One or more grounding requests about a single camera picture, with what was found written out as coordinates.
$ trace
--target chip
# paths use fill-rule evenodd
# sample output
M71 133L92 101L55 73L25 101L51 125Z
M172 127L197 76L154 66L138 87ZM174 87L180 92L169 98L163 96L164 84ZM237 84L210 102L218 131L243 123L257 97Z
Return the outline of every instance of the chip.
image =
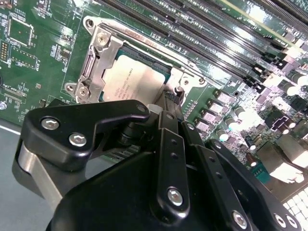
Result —
M208 110L203 111L202 119L209 123L213 123L216 120L216 115Z
M210 125L203 119L197 118L195 121L196 128L201 132L206 132Z
M223 110L223 106L219 105L216 102L210 103L209 110L216 112L217 114L221 113Z
M14 17L9 19L9 25L8 36L10 39L19 42L26 47L30 46L33 27Z
M139 61L121 55L104 73L103 100L138 100L144 105L154 102L163 87L165 76Z

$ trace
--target screw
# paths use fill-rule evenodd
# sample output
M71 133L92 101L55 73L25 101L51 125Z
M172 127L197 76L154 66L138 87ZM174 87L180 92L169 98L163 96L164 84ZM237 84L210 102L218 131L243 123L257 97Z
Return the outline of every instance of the screw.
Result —
M172 115L167 114L166 116L167 116L167 118L169 118L169 119L173 119L173 116L172 116Z
M96 36L96 40L97 40L97 42L99 43L100 46L104 46L108 42L106 34L104 34L104 33L98 33L97 36Z
M290 216L287 215L287 219L288 219L289 223L290 223L294 228L296 228L296 229L298 228L297 223L293 220L292 217L290 217Z
M183 204L183 197L176 189L168 190L168 198L175 206L181 206Z
M204 84L204 83L205 83L205 79L204 79L204 78L200 78L200 79L199 79L199 83L200 83L200 84Z
M236 224L238 224L243 230L247 229L247 221L238 211L232 213L233 219Z
M187 124L187 126L189 127L189 129L194 130L194 126L192 124Z
M5 110L7 108L6 102L0 101L0 110Z
M43 119L41 122L43 128L47 130L56 130L59 127L59 122L52 118Z
M220 143L218 143L217 141L215 141L214 144L215 144L215 146L216 146L217 148L221 149Z
M93 23L93 21L91 19L88 19L86 21L86 25L87 25L88 28L92 28L94 26L94 23Z
M284 220L278 215L278 214L275 214L274 213L274 216L276 218L276 221L278 222L278 224L283 227L283 228L286 228L287 227L287 224L284 222Z
M80 133L73 133L69 136L68 140L72 145L77 147L85 146L87 143L86 137Z
M138 104L138 105L137 105L137 108L138 108L139 111L142 111L142 112L145 112L145 111L146 111L146 109L144 108L144 106L141 105L141 104Z
M73 88L72 86L70 86L70 85L68 85L68 86L66 87L66 89L67 89L67 91L73 91L73 90L74 90L74 88Z

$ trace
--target motherboard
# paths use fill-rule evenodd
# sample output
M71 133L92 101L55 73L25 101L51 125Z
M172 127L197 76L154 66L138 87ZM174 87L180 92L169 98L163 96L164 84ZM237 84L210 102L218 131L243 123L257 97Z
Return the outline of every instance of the motherboard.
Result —
M22 125L55 99L149 104L164 87L183 90L204 141L224 142L263 183L301 182L307 52L302 0L0 0L0 118Z

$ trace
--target gray surface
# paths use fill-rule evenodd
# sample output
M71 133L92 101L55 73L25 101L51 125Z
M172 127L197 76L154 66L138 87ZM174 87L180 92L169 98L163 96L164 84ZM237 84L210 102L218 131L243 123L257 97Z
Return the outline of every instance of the gray surface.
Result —
M0 129L0 231L44 231L52 218L48 204L19 185L11 171L18 139Z

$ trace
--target black memory slot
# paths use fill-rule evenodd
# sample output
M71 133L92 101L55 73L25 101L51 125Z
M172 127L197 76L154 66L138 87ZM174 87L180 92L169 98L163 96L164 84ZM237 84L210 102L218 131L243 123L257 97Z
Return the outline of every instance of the black memory slot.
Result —
M165 2L168 3L169 5L171 5L172 7L176 8L176 9L182 8L182 10L185 10L185 11L190 11L190 8L192 6L191 4L189 4L185 0L165 0ZM217 15L219 15L222 18L224 18L226 21L229 21L229 22L233 23L234 25L236 25L237 27L239 27L240 29L242 29L243 31L248 33L249 35L257 38L260 41L262 41L264 44L270 45L270 43L261 34L259 34L258 32L254 31L252 28L250 28L249 26L245 25L244 23L242 23L241 21L237 20L236 18L233 18L229 14L225 13L216 4L214 4L212 2L209 2L209 1L203 1L203 2L200 2L199 4L204 5L209 10L215 12Z
M272 0L278 6L286 9L289 13L294 15L299 20L303 21L305 24L308 24L308 13L289 0Z
M222 69L230 76L239 80L245 79L246 73L244 73L243 71L233 67L232 65L226 63L221 59L218 59L213 54L201 50L198 46L188 41L184 37L174 34L172 31L169 31L167 28L161 26L155 21L148 19L141 13L132 10L130 7L127 7L121 2L118 2L116 0L94 0L94 1L100 3L102 6L106 8L112 9L118 14L124 15L129 20L142 25L144 28L153 31L161 38L168 39L174 45L182 47L188 52L194 54L196 57L198 57L198 59L205 60L209 64Z
M295 18L292 14L288 13L288 11L276 5L271 0L252 0L252 2L263 8L266 12L280 18L290 27L294 27L297 31L308 36L308 26L305 23Z
M177 1L181 2L183 5L186 3L186 0L177 0ZM202 2L201 5L205 6L206 8L210 7L210 4L208 4L205 1ZM256 45L254 42L248 39L242 38L237 32L233 31L231 28L224 25L219 20L212 17L210 14L205 13L204 11L202 11L201 9L199 9L194 5L190 5L189 10L187 10L186 13L188 14L189 17L193 18L195 21L201 22L203 25L206 25L206 27L222 35L226 39L229 39L230 41L237 43L239 46L243 47L245 50L249 51L256 57L261 57L260 54L266 52L266 49Z
M237 51L233 51L230 48L228 48L228 46L226 46L226 44L224 44L223 42L219 41L218 39L216 39L215 37L211 36L210 34L202 31L198 26L194 25L194 24L190 24L189 22L182 20L181 18L178 18L175 14L173 14L172 12L170 12L169 10L167 10L164 7L161 7L160 5L157 5L155 2L153 2L152 0L137 0L138 2L142 3L144 5L144 8L147 8L146 6L149 5L151 7L153 7L155 9L155 12L158 12L162 17L167 16L167 18L171 21L173 21L175 23L175 26L180 25L178 28L183 31L183 28L185 28L185 31L187 32L187 30L189 30L189 35L199 41L202 41L204 44L206 44L208 47L211 47L212 49L215 49L219 52L221 52L222 54L235 59L239 64L241 64L243 67L245 67L246 69L251 69L251 65L254 65L256 62L253 61L252 59L248 58L247 56L237 52ZM195 20L199 23L201 23L203 26L206 26L208 28L210 28L211 30L215 31L216 33L227 37L228 35L226 35L224 32L218 30L217 28L215 28L214 26L212 26L210 23L205 22L204 20L198 18ZM227 37L230 41L237 43L234 40L234 37L228 36ZM253 55L255 55L257 58L260 58L261 55L255 51L252 51Z

